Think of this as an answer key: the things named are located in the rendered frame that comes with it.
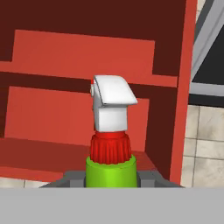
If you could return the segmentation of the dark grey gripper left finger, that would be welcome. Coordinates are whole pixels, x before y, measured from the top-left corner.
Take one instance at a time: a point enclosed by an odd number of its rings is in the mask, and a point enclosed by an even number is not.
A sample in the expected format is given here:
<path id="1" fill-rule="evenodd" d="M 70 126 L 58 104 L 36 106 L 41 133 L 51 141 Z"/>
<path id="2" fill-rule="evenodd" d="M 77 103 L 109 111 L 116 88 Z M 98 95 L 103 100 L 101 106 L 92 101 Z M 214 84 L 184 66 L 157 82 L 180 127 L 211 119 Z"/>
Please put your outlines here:
<path id="1" fill-rule="evenodd" d="M 66 171 L 61 179 L 48 183 L 42 187 L 85 187 L 86 173 L 84 171 Z"/>

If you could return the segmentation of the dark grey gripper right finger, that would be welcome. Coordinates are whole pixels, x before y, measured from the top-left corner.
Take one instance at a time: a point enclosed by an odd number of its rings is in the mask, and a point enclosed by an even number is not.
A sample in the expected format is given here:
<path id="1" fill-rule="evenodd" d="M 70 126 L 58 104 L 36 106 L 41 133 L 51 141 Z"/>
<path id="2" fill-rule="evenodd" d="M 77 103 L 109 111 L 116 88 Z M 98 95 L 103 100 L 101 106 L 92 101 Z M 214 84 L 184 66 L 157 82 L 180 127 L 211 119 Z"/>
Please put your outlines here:
<path id="1" fill-rule="evenodd" d="M 137 173 L 139 187 L 179 187 L 178 184 L 165 179 L 158 171 L 139 171 Z"/>

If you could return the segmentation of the green spray bottle white nozzle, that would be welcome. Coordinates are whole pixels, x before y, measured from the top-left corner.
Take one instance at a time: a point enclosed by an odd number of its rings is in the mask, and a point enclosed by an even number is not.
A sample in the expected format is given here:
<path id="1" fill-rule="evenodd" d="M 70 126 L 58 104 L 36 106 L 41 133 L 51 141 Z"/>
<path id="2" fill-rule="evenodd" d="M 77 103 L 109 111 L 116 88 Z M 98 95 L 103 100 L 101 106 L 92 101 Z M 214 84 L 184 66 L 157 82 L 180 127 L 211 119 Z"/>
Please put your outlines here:
<path id="1" fill-rule="evenodd" d="M 137 160 L 131 153 L 128 106 L 137 98 L 117 75 L 96 75 L 91 83 L 94 135 L 86 160 L 87 187 L 136 187 Z"/>

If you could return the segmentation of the red open cabinet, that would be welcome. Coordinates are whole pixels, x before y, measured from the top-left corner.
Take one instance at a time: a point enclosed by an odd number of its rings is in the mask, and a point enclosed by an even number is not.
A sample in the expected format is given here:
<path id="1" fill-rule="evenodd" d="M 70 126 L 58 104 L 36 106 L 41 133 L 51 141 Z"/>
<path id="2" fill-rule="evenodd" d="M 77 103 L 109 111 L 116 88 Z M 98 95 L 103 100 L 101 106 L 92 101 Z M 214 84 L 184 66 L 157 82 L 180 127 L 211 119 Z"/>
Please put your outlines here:
<path id="1" fill-rule="evenodd" d="M 179 182 L 198 0 L 0 0 L 0 177 L 81 170 L 94 132 L 90 83 L 122 76 L 138 100 L 141 170 Z"/>

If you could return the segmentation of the grey framed window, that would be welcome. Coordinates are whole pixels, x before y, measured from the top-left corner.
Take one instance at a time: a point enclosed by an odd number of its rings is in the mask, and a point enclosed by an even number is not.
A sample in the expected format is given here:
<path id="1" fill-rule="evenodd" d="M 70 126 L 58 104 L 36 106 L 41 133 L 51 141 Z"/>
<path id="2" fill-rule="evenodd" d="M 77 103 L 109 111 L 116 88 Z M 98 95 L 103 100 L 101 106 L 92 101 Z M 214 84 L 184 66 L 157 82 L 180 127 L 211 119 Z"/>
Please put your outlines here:
<path id="1" fill-rule="evenodd" d="M 189 103 L 224 108 L 224 0 L 206 0 L 197 19 Z"/>

